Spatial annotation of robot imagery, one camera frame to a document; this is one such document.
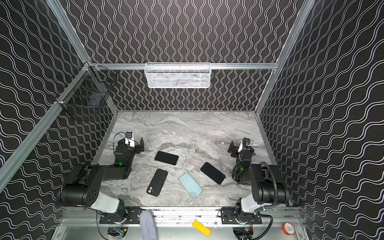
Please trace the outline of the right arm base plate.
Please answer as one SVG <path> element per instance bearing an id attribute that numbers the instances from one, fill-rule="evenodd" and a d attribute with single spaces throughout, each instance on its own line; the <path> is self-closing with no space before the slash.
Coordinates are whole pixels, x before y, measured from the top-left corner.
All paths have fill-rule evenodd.
<path id="1" fill-rule="evenodd" d="M 254 225 L 262 223 L 261 217 L 254 213 L 244 213 L 235 207 L 222 207 L 218 216 L 221 218 L 223 225 L 246 225 L 250 224 L 250 220 Z"/>

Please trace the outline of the light blue phone case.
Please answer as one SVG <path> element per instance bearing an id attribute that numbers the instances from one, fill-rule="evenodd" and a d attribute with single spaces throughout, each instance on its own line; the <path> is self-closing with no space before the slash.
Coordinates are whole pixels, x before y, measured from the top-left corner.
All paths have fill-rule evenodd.
<path id="1" fill-rule="evenodd" d="M 187 191 L 189 196 L 194 200 L 197 199 L 203 193 L 203 189 L 201 188 L 201 186 L 189 173 L 185 173 L 181 177 L 179 177 L 179 182 Z"/>

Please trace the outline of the yellow tag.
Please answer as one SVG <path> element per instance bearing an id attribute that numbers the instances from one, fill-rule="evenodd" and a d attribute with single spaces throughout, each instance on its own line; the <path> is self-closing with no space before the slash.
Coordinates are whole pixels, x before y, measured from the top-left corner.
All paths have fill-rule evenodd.
<path id="1" fill-rule="evenodd" d="M 211 235 L 212 231 L 197 220 L 194 220 L 193 227 L 206 237 L 209 237 Z"/>

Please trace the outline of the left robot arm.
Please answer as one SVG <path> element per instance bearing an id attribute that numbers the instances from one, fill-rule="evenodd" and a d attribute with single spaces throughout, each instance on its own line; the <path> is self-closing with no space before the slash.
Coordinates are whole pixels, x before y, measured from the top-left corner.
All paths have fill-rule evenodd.
<path id="1" fill-rule="evenodd" d="M 58 200 L 72 207 L 83 207 L 101 215 L 101 224 L 125 224 L 130 216 L 124 201 L 100 191 L 102 182 L 126 180 L 136 154 L 145 150 L 144 140 L 132 138 L 118 141 L 114 151 L 115 162 L 105 165 L 79 165 L 72 169 L 58 191 Z"/>

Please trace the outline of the aluminium front rail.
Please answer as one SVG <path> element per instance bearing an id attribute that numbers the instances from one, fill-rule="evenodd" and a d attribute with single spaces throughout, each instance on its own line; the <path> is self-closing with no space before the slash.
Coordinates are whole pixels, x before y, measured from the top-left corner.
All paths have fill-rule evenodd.
<path id="1" fill-rule="evenodd" d="M 194 220 L 206 227 L 246 227 L 246 225 L 223 225 L 218 216 L 222 207 L 141 207 L 151 211 L 157 227 L 191 227 Z M 117 225 L 99 224 L 100 215 L 95 211 L 81 208 L 68 208 L 61 220 L 61 227 L 115 227 Z M 123 225 L 138 227 L 139 224 Z"/>

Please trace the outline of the red tape roll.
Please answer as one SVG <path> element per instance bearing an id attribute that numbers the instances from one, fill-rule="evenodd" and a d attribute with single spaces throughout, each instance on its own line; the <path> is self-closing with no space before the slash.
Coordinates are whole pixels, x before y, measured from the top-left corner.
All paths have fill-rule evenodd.
<path id="1" fill-rule="evenodd" d="M 282 231 L 288 235 L 288 236 L 293 236 L 296 234 L 296 229 L 293 224 L 291 223 L 283 223 L 282 225 Z"/>

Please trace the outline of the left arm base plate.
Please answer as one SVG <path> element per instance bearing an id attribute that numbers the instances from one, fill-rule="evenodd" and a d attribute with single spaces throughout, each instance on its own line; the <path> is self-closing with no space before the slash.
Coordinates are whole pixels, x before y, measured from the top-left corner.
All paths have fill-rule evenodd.
<path id="1" fill-rule="evenodd" d="M 101 214 L 99 224 L 109 225 L 131 225 L 140 223 L 140 214 L 143 209 L 140 207 L 126 207 L 125 217 L 116 214 Z"/>

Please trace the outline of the black phone upper left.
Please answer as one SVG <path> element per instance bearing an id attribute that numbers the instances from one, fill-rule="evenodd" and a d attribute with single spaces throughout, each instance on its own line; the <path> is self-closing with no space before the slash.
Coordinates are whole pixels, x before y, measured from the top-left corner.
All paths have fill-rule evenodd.
<path id="1" fill-rule="evenodd" d="M 165 153 L 162 151 L 158 151 L 156 156 L 155 156 L 155 161 L 170 164 L 175 166 L 178 162 L 179 156 L 170 154 L 170 153 Z"/>

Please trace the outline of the blue phone black screen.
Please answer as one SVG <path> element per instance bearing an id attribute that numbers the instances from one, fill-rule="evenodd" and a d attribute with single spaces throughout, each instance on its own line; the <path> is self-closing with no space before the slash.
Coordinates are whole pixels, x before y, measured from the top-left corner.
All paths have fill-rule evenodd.
<path id="1" fill-rule="evenodd" d="M 208 162 L 204 163 L 200 170 L 218 185 L 221 185 L 226 178 L 222 172 L 220 172 Z"/>

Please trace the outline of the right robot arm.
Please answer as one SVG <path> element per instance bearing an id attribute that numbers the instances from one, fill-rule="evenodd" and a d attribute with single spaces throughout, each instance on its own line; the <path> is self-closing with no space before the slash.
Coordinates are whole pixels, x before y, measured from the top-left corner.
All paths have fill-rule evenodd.
<path id="1" fill-rule="evenodd" d="M 232 180 L 250 186 L 252 191 L 247 197 L 240 198 L 234 207 L 222 208 L 223 224 L 258 225 L 262 223 L 261 211 L 289 205 L 289 191 L 278 166 L 252 163 L 255 150 L 250 146 L 250 139 L 244 138 L 239 146 L 231 142 L 228 153 L 236 159 Z"/>

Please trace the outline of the black phone case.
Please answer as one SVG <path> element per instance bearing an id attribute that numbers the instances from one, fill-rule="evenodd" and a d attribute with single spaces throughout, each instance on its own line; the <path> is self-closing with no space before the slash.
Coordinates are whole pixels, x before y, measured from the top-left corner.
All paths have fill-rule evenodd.
<path id="1" fill-rule="evenodd" d="M 162 169 L 157 169 L 148 188 L 147 194 L 158 197 L 164 186 L 168 172 Z"/>

